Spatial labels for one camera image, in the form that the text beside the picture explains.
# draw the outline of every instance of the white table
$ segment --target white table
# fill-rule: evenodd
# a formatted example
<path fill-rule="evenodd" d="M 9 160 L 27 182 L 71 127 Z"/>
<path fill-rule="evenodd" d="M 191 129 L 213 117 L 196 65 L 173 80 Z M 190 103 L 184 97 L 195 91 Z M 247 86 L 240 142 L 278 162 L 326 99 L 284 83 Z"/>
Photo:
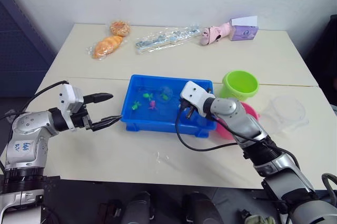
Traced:
<path fill-rule="evenodd" d="M 62 77 L 47 76 L 40 89 Z M 114 98 L 88 105 L 93 121 L 120 114 L 127 91 L 127 80 L 84 79 L 69 77 L 70 83 L 83 94 L 109 92 Z M 218 93 L 221 85 L 215 84 Z M 28 108 L 47 110 L 58 106 L 58 88 L 52 89 Z M 301 169 L 316 189 L 324 189 L 321 174 L 337 173 L 336 117 L 318 87 L 261 85 L 257 95 L 247 102 L 261 112 L 274 97 L 288 94 L 306 109 L 309 123 L 295 130 L 271 135 L 282 148 L 293 152 Z M 182 137 L 199 148 L 224 142 L 212 132 L 208 139 L 189 135 Z M 125 124 L 117 124 L 97 132 L 79 129 L 65 131 L 49 141 L 47 176 L 63 179 L 120 181 L 141 183 L 185 184 L 193 186 L 261 188 L 262 178 L 242 150 L 231 146 L 217 151 L 199 153 L 181 145 L 176 134 L 160 132 L 128 132 Z"/>
<path fill-rule="evenodd" d="M 246 70 L 261 84 L 317 86 L 286 31 L 259 30 L 252 41 L 199 40 L 152 53 L 137 54 L 135 40 L 163 27 L 132 26 L 127 43 L 102 61 L 87 48 L 102 40 L 107 26 L 75 24 L 48 74 L 63 77 L 129 80 L 132 74 L 207 79 L 221 83 L 231 70 Z"/>

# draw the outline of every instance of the green plastic bowl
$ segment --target green plastic bowl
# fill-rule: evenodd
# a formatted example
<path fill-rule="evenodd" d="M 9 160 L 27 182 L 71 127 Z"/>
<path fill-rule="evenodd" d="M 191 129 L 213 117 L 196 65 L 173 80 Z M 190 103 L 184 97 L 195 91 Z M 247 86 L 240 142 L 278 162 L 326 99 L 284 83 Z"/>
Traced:
<path fill-rule="evenodd" d="M 225 75 L 220 91 L 221 98 L 237 98 L 245 101 L 259 90 L 259 82 L 254 75 L 246 71 L 236 70 Z"/>

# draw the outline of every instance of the blue basket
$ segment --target blue basket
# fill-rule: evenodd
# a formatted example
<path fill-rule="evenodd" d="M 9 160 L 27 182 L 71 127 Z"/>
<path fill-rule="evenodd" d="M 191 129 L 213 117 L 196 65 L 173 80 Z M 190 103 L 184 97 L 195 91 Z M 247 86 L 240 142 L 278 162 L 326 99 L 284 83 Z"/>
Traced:
<path fill-rule="evenodd" d="M 132 75 L 122 109 L 121 121 L 126 123 L 126 130 L 175 133 L 180 93 L 188 81 L 205 90 L 211 89 L 213 93 L 213 84 L 208 80 Z M 149 109 L 151 101 L 155 101 L 154 109 Z M 201 117 L 197 112 L 187 119 L 187 112 L 184 111 L 180 117 L 180 133 L 207 138 L 209 131 L 215 130 L 214 121 Z"/>

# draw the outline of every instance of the bread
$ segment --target bread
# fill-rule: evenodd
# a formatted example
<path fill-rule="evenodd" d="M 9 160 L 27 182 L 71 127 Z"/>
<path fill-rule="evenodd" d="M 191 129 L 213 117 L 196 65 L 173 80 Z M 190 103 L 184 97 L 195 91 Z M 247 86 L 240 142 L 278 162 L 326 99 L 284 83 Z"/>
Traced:
<path fill-rule="evenodd" d="M 124 21 L 115 21 L 110 25 L 110 32 L 112 35 L 125 37 L 130 32 L 130 25 Z"/>
<path fill-rule="evenodd" d="M 93 58 L 101 59 L 112 53 L 120 46 L 122 40 L 123 38 L 120 36 L 110 36 L 98 42 L 93 53 Z"/>

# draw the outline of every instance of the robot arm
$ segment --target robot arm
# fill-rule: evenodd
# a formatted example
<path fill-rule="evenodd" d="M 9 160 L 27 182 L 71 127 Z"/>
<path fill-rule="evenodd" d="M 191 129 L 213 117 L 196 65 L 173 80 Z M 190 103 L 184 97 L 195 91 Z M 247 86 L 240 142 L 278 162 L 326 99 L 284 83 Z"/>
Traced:
<path fill-rule="evenodd" d="M 86 109 L 89 103 L 112 97 L 108 93 L 82 96 L 79 89 L 63 84 L 61 110 L 52 108 L 43 112 L 28 112 L 13 122 L 13 137 L 7 145 L 3 191 L 0 195 L 0 223 L 34 223 L 34 220 L 40 223 L 43 170 L 49 138 L 68 129 L 75 131 L 76 128 L 85 127 L 97 131 L 114 124 L 121 118 L 120 115 L 93 123 Z M 19 212 L 16 215 L 12 211 L 8 214 L 9 208 Z"/>
<path fill-rule="evenodd" d="M 215 98 L 191 81 L 186 83 L 181 98 L 192 111 L 220 120 L 242 136 L 233 134 L 243 156 L 251 159 L 255 170 L 264 177 L 264 190 L 276 202 L 280 213 L 290 215 L 293 224 L 337 223 L 337 209 L 318 199 L 313 186 L 293 160 L 276 146 L 254 117 L 246 114 L 238 100 Z"/>

